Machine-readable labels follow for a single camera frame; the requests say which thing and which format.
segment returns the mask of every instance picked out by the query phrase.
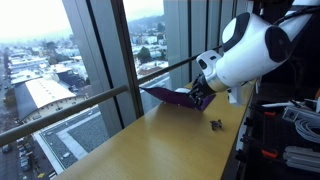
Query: car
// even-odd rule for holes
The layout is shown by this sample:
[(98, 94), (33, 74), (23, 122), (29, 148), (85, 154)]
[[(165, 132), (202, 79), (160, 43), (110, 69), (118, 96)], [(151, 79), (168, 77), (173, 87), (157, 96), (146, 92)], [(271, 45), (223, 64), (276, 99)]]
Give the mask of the car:
[(22, 147), (22, 145), (24, 144), (24, 141), (25, 141), (25, 140), (24, 140), (23, 137), (16, 140), (16, 142), (17, 142), (17, 148), (18, 148), (18, 149), (19, 149), (20, 147)]
[(11, 144), (6, 144), (6, 145), (2, 146), (2, 148), (1, 148), (2, 153), (8, 153), (11, 151), (11, 149), (12, 149)]
[(26, 149), (27, 149), (28, 152), (31, 152), (32, 149), (33, 149), (33, 146), (32, 146), (30, 143), (25, 143), (25, 144), (24, 144), (24, 147), (26, 147)]
[(24, 157), (27, 154), (27, 149), (24, 146), (19, 147), (19, 157)]
[(31, 168), (31, 160), (29, 156), (20, 158), (20, 168), (22, 171), (28, 171)]

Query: metal railing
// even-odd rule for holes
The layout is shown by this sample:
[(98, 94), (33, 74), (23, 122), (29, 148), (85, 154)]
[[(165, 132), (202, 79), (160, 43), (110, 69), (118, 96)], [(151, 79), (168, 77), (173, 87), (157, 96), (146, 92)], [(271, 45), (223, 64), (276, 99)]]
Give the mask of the metal railing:
[(34, 120), (31, 122), (28, 122), (26, 124), (23, 124), (21, 126), (15, 127), (13, 129), (10, 129), (8, 131), (5, 131), (0, 134), (0, 146), (3, 146), (5, 144), (9, 144), (16, 139), (19, 139), (21, 137), (27, 136), (33, 132), (36, 132), (44, 127), (47, 127), (53, 123), (56, 123), (60, 120), (63, 120), (75, 113), (78, 113), (82, 110), (85, 110), (91, 106), (94, 106), (98, 103), (101, 103), (102, 101), (105, 101), (107, 99), (110, 99), (114, 96), (117, 96), (123, 92), (126, 92), (128, 90), (128, 87), (126, 86), (120, 86), (117, 88), (113, 88), (109, 91), (103, 92), (101, 94), (95, 95), (91, 98), (89, 98), (86, 101), (80, 102), (74, 106), (68, 107), (66, 109), (62, 109), (58, 112), (52, 113), (46, 117), (43, 117), (38, 120)]
[[(222, 46), (220, 45), (220, 46), (217, 46), (217, 47), (213, 48), (212, 50), (218, 50), (218, 49), (220, 49), (221, 47), (222, 47)], [(166, 68), (164, 68), (164, 69), (161, 69), (161, 70), (159, 70), (159, 71), (156, 71), (156, 72), (154, 72), (154, 73), (151, 73), (151, 74), (149, 74), (149, 75), (147, 75), (147, 76), (144, 76), (144, 77), (138, 79), (138, 84), (139, 84), (139, 85), (140, 85), (140, 84), (143, 84), (143, 83), (145, 83), (145, 82), (147, 82), (147, 81), (150, 81), (150, 80), (152, 80), (153, 78), (156, 78), (156, 77), (158, 77), (158, 76), (160, 76), (160, 75), (162, 75), (162, 74), (164, 74), (164, 73), (166, 73), (166, 72), (172, 71), (172, 70), (174, 70), (174, 69), (176, 69), (176, 68), (178, 68), (178, 67), (180, 67), (180, 66), (183, 66), (183, 65), (185, 65), (185, 64), (187, 64), (187, 63), (190, 63), (190, 62), (192, 62), (193, 60), (195, 60), (199, 55), (200, 55), (200, 54), (197, 54), (197, 55), (192, 56), (192, 57), (190, 57), (190, 58), (188, 58), (188, 59), (186, 59), (186, 60), (184, 60), (184, 61), (178, 62), (178, 63), (176, 63), (176, 64), (174, 64), (174, 65), (172, 65), (172, 66), (166, 67)]]
[[(221, 48), (221, 45), (218, 47), (213, 48), (213, 50), (218, 50), (219, 48)], [(166, 72), (172, 71), (182, 65), (185, 65), (187, 63), (192, 62), (193, 60), (195, 60), (197, 58), (198, 55), (192, 56), (184, 61), (181, 61), (179, 63), (176, 63), (172, 66), (169, 66), (167, 68), (161, 69), (159, 71), (156, 71), (152, 74), (149, 74), (143, 78), (138, 79), (138, 84), (143, 84), (147, 81), (152, 80), (153, 78), (160, 76)], [(89, 98), (86, 101), (83, 101), (81, 103), (78, 103), (74, 106), (68, 107), (66, 109), (62, 109), (58, 112), (52, 113), (48, 116), (45, 116), (41, 119), (38, 120), (34, 120), (31, 122), (28, 122), (26, 124), (23, 124), (21, 126), (15, 127), (13, 129), (10, 129), (8, 131), (5, 131), (3, 133), (0, 134), (0, 146), (6, 145), (8, 143), (11, 143), (21, 137), (27, 136), (31, 133), (34, 133), (42, 128), (45, 128), (53, 123), (56, 123), (58, 121), (61, 121), (75, 113), (78, 113), (82, 110), (85, 110), (91, 106), (94, 106), (98, 103), (101, 103), (105, 100), (108, 100), (114, 96), (117, 96), (123, 92), (126, 92), (128, 90), (128, 87), (126, 86), (120, 86), (117, 88), (113, 88), (109, 91), (103, 92), (101, 94), (95, 95), (91, 98)]]

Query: purple cloth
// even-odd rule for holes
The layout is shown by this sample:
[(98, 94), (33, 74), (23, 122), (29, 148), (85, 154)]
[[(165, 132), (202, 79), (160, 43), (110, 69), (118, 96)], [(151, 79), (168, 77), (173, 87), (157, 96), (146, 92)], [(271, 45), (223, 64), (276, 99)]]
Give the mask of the purple cloth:
[(177, 104), (177, 105), (181, 105), (181, 106), (192, 108), (192, 109), (197, 109), (200, 111), (203, 111), (215, 97), (215, 94), (211, 96), (207, 96), (206, 98), (203, 99), (202, 105), (198, 106), (195, 103), (193, 103), (191, 98), (188, 97), (187, 93), (175, 92), (175, 91), (171, 91), (169, 89), (161, 88), (161, 87), (141, 88), (141, 89), (145, 90), (147, 93), (155, 96), (156, 98), (164, 102)]

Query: city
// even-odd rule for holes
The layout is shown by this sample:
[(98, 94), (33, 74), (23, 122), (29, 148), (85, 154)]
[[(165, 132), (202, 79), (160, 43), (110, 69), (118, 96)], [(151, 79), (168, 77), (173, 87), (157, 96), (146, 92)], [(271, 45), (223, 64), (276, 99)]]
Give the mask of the city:
[[(137, 78), (168, 67), (163, 16), (128, 25)], [(90, 60), (82, 59), (72, 34), (52, 40), (0, 43), (0, 131), (93, 96), (84, 61)], [(171, 89), (169, 74), (141, 85), (155, 86)], [(145, 91), (140, 93), (145, 112), (160, 103)], [(2, 147), (0, 179), (52, 178), (106, 140), (99, 107), (89, 108)]]

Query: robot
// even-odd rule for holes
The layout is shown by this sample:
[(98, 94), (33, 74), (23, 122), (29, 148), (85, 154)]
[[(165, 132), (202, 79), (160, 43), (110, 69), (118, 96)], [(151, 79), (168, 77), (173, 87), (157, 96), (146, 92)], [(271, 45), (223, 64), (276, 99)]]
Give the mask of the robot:
[(224, 55), (213, 50), (197, 57), (203, 71), (188, 96), (197, 105), (208, 95), (228, 91), (229, 102), (240, 104), (240, 87), (282, 65), (291, 55), (299, 35), (320, 10), (320, 0), (295, 0), (286, 15), (270, 24), (243, 13), (224, 29)]

